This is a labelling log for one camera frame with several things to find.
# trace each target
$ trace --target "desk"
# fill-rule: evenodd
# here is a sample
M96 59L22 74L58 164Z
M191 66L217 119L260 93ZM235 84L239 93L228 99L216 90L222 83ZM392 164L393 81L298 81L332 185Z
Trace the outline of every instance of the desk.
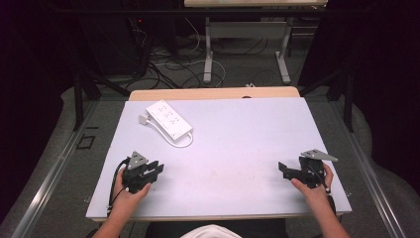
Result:
M293 87L135 91L126 102L86 217L106 218L112 176L133 151L165 164L132 219L210 220L309 215L303 195L277 168L299 169L301 152L325 146L304 98ZM194 142L178 149L140 113L165 99L193 127ZM326 162L335 175L334 166ZM338 176L337 212L352 211Z
M226 7L297 7L322 6L328 0L185 0L186 7L195 8L226 8ZM211 81L213 52L211 51L212 38L281 38L280 52L275 53L281 79L284 84L290 83L284 54L290 38L293 19L286 22L210 22L206 18L206 62L204 66L203 81Z

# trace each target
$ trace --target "wooden table edge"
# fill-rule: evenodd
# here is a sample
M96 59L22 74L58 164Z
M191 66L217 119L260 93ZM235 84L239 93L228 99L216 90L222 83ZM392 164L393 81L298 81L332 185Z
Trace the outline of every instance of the wooden table edge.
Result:
M244 97L300 97L300 95L296 87L293 86L151 89L133 91L129 101L209 100Z

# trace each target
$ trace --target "forearm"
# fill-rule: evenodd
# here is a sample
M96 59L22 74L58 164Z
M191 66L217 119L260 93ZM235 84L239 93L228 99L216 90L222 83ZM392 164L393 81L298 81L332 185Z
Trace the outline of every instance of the forearm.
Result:
M322 202L317 206L311 207L315 219L317 220L322 235L324 238L334 237L334 238L344 238L350 237L346 229L342 226L338 220L336 214L330 207L328 202Z
M102 224L102 226L99 228L99 230L96 232L96 234L93 237L94 238L101 238L101 237L118 238L126 222L127 222L127 218L119 217L118 213L115 215L111 213L111 215Z

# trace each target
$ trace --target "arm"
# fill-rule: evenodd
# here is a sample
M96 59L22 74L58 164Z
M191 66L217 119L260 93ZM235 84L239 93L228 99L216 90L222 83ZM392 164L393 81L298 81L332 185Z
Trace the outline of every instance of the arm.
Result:
M123 171L119 170L114 187L114 204L108 219L102 224L93 236L100 237L119 237L126 222L130 219L140 201L148 194L151 184L148 183L142 190L135 194L125 191L123 188Z
M326 172L325 183L328 187L331 187L331 182L333 181L334 176L333 172L330 167L325 164L324 170ZM305 196L306 203L308 203L315 219L321 227L323 237L350 237L349 233L347 233L337 219L336 214L331 209L324 186L320 185L311 189L296 178L292 179L291 183Z

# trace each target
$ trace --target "person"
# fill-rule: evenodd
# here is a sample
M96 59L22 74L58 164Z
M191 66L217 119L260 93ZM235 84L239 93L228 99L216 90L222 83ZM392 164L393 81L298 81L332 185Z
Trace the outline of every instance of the person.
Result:
M331 187L331 183L333 181L334 175L328 165L324 164L323 166L325 170L325 184L327 185L327 187ZM142 201L142 199L148 194L149 190L151 189L151 184L148 183L142 190L138 191L137 193L131 194L128 191L125 191L122 185L122 172L123 170L120 170L116 177L116 182L115 182L115 187L114 187L114 196L117 196L117 194L118 196L115 198L112 211L108 219L93 234L94 238L119 237L126 222L130 219L136 207L139 205L139 203ZM321 228L321 232L324 238L350 237L349 233L339 222L336 214L331 208L331 205L327 198L326 189L323 185L319 185L311 189L296 178L292 179L291 183L304 195L307 204L312 210L314 217ZM244 230L241 231L243 234L245 234L244 232L247 232L247 230L248 232L252 232L256 234L258 232L265 232L266 231L265 226L267 225L267 227L270 227L268 229L271 230L272 232L274 233L278 232L283 235L283 236L281 235L278 236L278 234L273 234L273 237L288 237L287 233L285 232L284 219L239 220L239 221L219 221L219 222L221 222L220 224L222 224L222 226L209 225L209 224L215 223L215 221L195 222L194 223L195 226L197 225L202 225L202 226L196 227L193 230L186 231L186 234L185 234L185 230L183 230L182 228L191 227L191 225L182 226L182 224L188 224L188 222L177 222L177 223L152 222L150 227L148 228L146 236L157 237L156 232L163 232L163 233L171 234L170 237L181 237L181 236L182 237L198 237L197 234L207 234L209 232L210 233L217 232L217 234L223 234L220 237L241 237L237 234L237 230L230 230L229 226L232 225L232 227L235 227L235 228L241 227L245 229L245 231ZM178 233L180 232L181 235L173 234L172 231L174 229L176 229Z

